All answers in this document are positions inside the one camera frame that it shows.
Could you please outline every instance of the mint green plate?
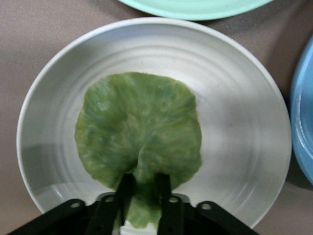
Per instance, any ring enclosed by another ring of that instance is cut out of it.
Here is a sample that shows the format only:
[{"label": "mint green plate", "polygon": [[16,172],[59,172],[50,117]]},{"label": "mint green plate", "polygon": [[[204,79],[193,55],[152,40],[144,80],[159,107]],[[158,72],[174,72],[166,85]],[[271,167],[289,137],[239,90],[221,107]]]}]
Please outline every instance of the mint green plate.
[{"label": "mint green plate", "polygon": [[119,0],[156,16],[183,20],[212,20],[238,15],[272,0]]}]

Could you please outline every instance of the green leaf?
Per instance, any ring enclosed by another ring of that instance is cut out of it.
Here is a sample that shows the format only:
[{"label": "green leaf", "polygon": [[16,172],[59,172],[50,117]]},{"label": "green leaf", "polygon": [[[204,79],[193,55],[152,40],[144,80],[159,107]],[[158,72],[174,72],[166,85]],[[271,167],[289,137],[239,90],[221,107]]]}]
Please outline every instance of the green leaf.
[{"label": "green leaf", "polygon": [[135,176],[128,214],[135,228],[160,218],[155,174],[169,174],[174,189],[201,166],[195,96],[169,77],[128,72],[91,85],[75,140],[84,168],[105,186],[116,189],[123,174]]}]

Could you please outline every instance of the table surface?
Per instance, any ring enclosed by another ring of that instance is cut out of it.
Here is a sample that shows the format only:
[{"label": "table surface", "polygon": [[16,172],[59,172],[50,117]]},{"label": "table surface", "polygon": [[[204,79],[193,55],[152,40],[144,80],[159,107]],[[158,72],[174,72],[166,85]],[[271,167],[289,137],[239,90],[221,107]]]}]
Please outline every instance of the table surface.
[{"label": "table surface", "polygon": [[[63,47],[100,26],[149,14],[118,0],[0,1],[0,235],[40,215],[19,171],[16,129],[28,89]],[[247,48],[288,102],[295,66],[313,33],[313,0],[274,0],[255,10],[198,22]],[[276,202],[254,228],[261,235],[312,235],[313,186],[294,156]]]}]

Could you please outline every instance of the plate rim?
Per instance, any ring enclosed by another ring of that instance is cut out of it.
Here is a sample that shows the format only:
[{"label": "plate rim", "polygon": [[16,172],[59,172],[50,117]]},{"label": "plate rim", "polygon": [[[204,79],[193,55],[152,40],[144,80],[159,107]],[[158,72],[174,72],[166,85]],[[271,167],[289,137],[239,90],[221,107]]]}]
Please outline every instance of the plate rim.
[{"label": "plate rim", "polygon": [[175,18],[175,19],[182,19],[182,20],[191,20],[191,21],[205,21],[205,20],[216,20],[216,19],[222,19],[226,17],[231,17],[235,15],[242,14],[244,12],[256,9],[260,6],[263,6],[273,0],[258,0],[258,1],[251,1],[249,5],[246,7],[237,7],[237,8],[225,8],[224,11],[215,12],[215,13],[194,13],[194,14],[188,14],[184,13],[182,11],[180,12],[174,12],[166,9],[160,9],[155,8],[151,5],[140,3],[138,0],[119,0],[120,2],[135,8],[137,10],[140,10],[142,12],[146,12],[148,14],[161,16],[161,17],[169,17],[169,18]]}]

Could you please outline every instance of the ceramic plate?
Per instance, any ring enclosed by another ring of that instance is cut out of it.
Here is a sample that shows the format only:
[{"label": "ceramic plate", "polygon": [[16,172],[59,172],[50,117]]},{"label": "ceramic plate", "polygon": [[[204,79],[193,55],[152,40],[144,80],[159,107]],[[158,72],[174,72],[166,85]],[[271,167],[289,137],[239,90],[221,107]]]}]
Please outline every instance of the ceramic plate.
[{"label": "ceramic plate", "polygon": [[272,0],[119,0],[138,10],[169,18],[212,20],[238,15]]},{"label": "ceramic plate", "polygon": [[84,170],[74,126],[87,87],[128,71],[184,82],[197,99],[203,164],[174,192],[211,200],[253,227],[274,203],[291,156],[291,130],[274,80],[246,49],[197,23],[140,18],[96,29],[61,50],[22,106],[17,151],[25,185],[45,212],[110,191]]},{"label": "ceramic plate", "polygon": [[292,82],[291,126],[296,158],[313,184],[313,36],[300,58]]}]

